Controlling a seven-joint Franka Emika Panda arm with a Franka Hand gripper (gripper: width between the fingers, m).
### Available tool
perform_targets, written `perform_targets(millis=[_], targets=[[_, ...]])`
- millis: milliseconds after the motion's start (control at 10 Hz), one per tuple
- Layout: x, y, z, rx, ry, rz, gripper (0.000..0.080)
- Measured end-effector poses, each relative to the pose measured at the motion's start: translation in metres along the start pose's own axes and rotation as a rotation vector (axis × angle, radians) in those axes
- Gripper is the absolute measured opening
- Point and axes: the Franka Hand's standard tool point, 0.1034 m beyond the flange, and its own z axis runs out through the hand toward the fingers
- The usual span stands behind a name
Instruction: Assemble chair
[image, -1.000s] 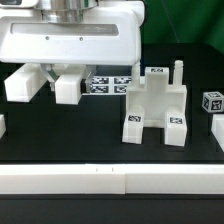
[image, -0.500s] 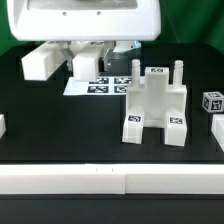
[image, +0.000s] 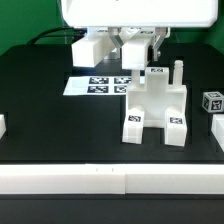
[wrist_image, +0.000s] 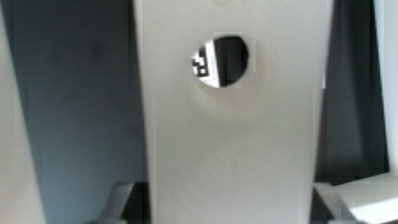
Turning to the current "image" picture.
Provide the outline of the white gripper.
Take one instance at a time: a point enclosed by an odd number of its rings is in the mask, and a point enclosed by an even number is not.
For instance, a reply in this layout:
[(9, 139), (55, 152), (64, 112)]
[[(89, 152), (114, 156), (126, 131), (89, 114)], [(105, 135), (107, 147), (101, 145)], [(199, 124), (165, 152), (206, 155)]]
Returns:
[(158, 60), (165, 27), (210, 27), (218, 17), (218, 0), (61, 0), (69, 26), (109, 27), (115, 49), (108, 59), (119, 59), (123, 41), (116, 27), (156, 27), (152, 59)]

